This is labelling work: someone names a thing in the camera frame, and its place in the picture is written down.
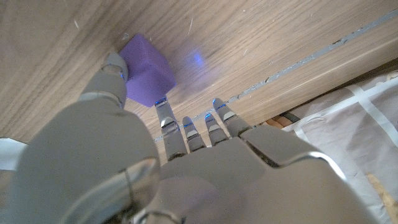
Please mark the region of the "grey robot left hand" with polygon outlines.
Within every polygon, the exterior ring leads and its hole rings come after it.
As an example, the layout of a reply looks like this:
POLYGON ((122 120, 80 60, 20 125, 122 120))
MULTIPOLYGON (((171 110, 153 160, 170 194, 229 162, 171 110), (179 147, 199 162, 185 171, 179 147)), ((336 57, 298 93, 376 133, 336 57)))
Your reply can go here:
POLYGON ((376 223, 326 154, 279 129, 247 124, 220 99, 206 147, 166 99, 162 164, 144 123, 124 109, 128 69, 111 53, 79 99, 23 150, 8 223, 376 223))

